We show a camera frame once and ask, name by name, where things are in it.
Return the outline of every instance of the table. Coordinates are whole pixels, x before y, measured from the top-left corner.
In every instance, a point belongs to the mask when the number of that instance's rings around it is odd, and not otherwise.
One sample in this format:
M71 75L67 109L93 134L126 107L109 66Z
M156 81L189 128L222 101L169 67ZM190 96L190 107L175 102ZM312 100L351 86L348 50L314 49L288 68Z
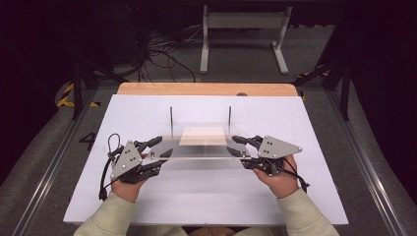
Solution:
M261 96L264 90L268 96ZM171 95L181 91L185 95ZM255 96L234 96L236 92ZM196 93L209 95L196 96ZM169 123L167 111L174 104L174 123L224 121L227 114L220 113L231 105L236 114L232 123L239 135L274 134L276 138L301 146L303 152L296 154L296 158L299 166L305 166L299 168L299 174L314 186L309 189L309 196L332 223L346 224L347 218L326 161L302 99L296 94L291 85L122 85L108 106L64 221L83 222L99 207L95 183L99 182L101 166L106 160L108 135L119 133L121 144L133 138L140 141L160 135L159 127ZM248 125L254 119L259 124ZM132 222L140 225L283 223L268 187L236 159L167 161L159 175L143 186L138 202L139 210Z

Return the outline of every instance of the floor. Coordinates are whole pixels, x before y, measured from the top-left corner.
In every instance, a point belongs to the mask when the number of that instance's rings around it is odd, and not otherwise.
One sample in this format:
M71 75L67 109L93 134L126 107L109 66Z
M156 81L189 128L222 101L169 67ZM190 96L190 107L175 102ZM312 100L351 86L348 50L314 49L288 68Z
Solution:
M170 55L186 65L198 83L289 83L296 80L300 73L308 73L314 69L332 30L333 27L288 29L282 46L289 69L286 76L279 73L270 48L271 39L276 37L270 30L245 34L236 30L212 32L209 36L208 73L205 75L199 73L202 45L200 36L186 41ZM172 65L172 60L162 54L153 56L152 61L155 64ZM129 68L118 65L116 72ZM168 70L147 62L142 73L142 82L193 80L192 74L179 64ZM136 82L139 75L134 73L127 79ZM417 235L417 206L409 199L387 165L355 95L354 86L351 86L349 97L350 121L347 125L353 129L357 143L366 153L387 192L389 202L402 226L403 231L399 230L400 233L394 233L387 227L389 223L381 215L375 196L370 192L371 187L364 178L366 173L363 173L358 164L355 148L343 129L346 123L338 118L339 113L333 108L331 100L338 98L339 88L335 91L323 91L320 87L321 81L322 79L316 78L298 90L305 93L307 112L350 222L349 225L336 226L339 234ZM63 85L57 93L57 100L66 86ZM0 187L0 235L14 235L14 232L15 235L18 235L17 232L22 232L20 235L74 233L77 226L62 222L62 218L89 156L89 144L80 143L80 140L91 132L97 133L111 94L116 91L117 85L114 82L102 79L98 90L84 92L85 97L100 102L100 106L87 106L76 122L71 120L74 108L62 106L39 132ZM67 146L62 145L63 140L68 140ZM57 155L62 156L60 161L56 160ZM45 173L53 174L47 179L47 184L42 185L41 180ZM29 208L32 209L32 217L24 217L24 221L20 223L21 218L29 214L26 210L38 186L46 192L40 195L35 207ZM135 227L129 229L129 235L136 235Z

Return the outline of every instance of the white metal frame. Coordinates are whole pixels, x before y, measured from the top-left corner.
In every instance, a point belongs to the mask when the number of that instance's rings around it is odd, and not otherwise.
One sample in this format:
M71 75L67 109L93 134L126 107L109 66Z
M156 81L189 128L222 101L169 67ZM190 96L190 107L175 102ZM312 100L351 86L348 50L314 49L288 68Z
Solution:
M208 6L204 7L203 13L203 51L200 73L206 74L209 70L209 29L278 29L279 38L272 42L273 52L276 61L283 75L288 74L281 52L282 41L285 36L291 7L286 8L285 12L275 13L223 13L209 12Z

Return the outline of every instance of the white tabletop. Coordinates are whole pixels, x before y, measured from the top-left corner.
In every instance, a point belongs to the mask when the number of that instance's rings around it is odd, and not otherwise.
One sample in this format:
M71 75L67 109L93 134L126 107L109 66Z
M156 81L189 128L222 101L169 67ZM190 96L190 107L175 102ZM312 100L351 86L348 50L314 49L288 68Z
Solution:
M228 122L229 106L238 135L270 135L302 147L295 158L311 185L308 195L331 223L348 223L300 97L190 95L113 95L64 221L84 222L101 204L98 186L111 134L118 133L122 145L160 136L170 125L170 107L174 123ZM142 225L283 224L274 195L238 159L167 161L141 188L137 208L132 223Z

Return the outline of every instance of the wooden strip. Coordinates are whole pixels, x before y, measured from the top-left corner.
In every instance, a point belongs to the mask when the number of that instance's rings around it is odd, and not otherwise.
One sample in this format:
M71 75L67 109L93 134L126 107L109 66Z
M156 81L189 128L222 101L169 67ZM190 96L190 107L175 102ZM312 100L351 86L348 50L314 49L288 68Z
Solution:
M290 84L123 83L117 94L297 96Z

